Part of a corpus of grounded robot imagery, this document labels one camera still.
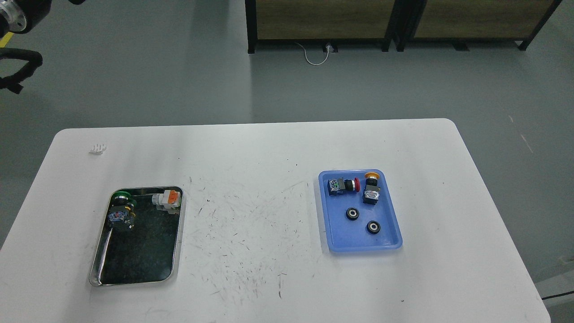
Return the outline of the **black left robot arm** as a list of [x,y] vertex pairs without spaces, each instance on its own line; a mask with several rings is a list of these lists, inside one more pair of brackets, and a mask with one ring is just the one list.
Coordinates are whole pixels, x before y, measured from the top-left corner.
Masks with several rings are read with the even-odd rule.
[[[25,34],[36,27],[50,12],[51,0],[2,0],[0,2],[1,36],[8,33]],[[20,70],[13,75],[2,76],[0,88],[20,94],[21,82],[31,77],[37,68],[43,65],[43,57],[37,51],[2,48],[1,59],[26,61]]]

